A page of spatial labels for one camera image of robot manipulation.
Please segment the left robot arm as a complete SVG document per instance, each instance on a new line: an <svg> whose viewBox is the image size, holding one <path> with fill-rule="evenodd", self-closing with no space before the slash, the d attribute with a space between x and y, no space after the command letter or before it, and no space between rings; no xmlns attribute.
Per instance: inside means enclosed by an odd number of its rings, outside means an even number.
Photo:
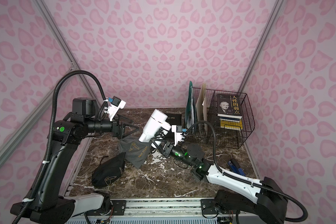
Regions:
<svg viewBox="0 0 336 224"><path fill-rule="evenodd" d="M108 118L99 118L96 100L76 98L72 112L63 120L56 121L57 97L53 97L51 122L49 126L47 150L28 194L20 203L11 207L15 215L13 223L28 218L38 224L64 224L71 217L96 211L101 215L112 214L113 206L106 193L94 192L79 197L59 195L69 163L83 139L97 133L112 133L119 139L126 137L125 127L129 124L115 120L117 111L125 107L126 102L117 98L104 99L103 112Z"/></svg>

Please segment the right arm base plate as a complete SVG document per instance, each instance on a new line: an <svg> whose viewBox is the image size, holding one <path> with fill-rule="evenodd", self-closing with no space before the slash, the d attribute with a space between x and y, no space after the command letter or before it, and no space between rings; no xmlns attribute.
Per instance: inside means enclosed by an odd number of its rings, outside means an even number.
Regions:
<svg viewBox="0 0 336 224"><path fill-rule="evenodd" d="M201 211L205 216L215 215L235 215L236 211L227 210L223 208L223 205L218 204L212 198L206 198L200 200Z"/></svg>

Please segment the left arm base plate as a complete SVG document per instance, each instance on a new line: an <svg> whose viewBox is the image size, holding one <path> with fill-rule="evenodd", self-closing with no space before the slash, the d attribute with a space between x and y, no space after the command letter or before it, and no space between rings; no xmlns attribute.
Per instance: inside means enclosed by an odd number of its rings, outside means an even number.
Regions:
<svg viewBox="0 0 336 224"><path fill-rule="evenodd" d="M97 210L86 212L88 216L123 216L126 209L126 200L105 200Z"/></svg>

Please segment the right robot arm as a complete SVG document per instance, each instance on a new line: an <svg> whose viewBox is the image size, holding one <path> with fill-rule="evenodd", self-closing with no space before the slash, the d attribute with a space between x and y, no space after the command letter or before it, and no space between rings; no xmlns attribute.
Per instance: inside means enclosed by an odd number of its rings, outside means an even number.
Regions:
<svg viewBox="0 0 336 224"><path fill-rule="evenodd" d="M159 152L164 157L170 156L186 164L198 181L227 189L219 190L214 198L217 211L249 212L267 224L285 222L288 202L280 194L280 187L271 178L253 179L217 167L204 158L204 151L197 144L190 144L187 149L182 149L167 142L160 145Z"/></svg>

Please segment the grey hair dryer pouch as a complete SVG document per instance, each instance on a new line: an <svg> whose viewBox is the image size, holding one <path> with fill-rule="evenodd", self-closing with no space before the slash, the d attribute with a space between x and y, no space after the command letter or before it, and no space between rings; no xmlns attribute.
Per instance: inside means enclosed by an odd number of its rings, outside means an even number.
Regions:
<svg viewBox="0 0 336 224"><path fill-rule="evenodd" d="M136 136L128 136L121 139L118 144L119 153L126 153L125 159L136 169L140 169L146 161L151 144L149 142L140 142Z"/></svg>

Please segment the white hair dryer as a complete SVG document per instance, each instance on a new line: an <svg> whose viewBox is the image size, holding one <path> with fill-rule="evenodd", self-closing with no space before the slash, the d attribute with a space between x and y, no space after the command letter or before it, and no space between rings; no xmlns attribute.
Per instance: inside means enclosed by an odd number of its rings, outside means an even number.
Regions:
<svg viewBox="0 0 336 224"><path fill-rule="evenodd" d="M155 109L144 126L139 141L151 143L151 146L157 149L171 130L171 125L166 121L167 118L166 114Z"/></svg>

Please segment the black pouch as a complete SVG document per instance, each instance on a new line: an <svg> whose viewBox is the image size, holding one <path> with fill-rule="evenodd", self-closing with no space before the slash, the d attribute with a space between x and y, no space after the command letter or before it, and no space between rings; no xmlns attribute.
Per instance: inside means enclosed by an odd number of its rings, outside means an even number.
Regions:
<svg viewBox="0 0 336 224"><path fill-rule="evenodd" d="M99 166L92 172L91 183L95 188L104 188L118 180L125 170L125 155L120 153L106 162L108 156L102 157Z"/></svg>
<svg viewBox="0 0 336 224"><path fill-rule="evenodd" d="M177 113L165 113L167 115L166 122L170 125L182 125L182 115ZM168 140L174 140L174 134L170 131L166 135Z"/></svg>

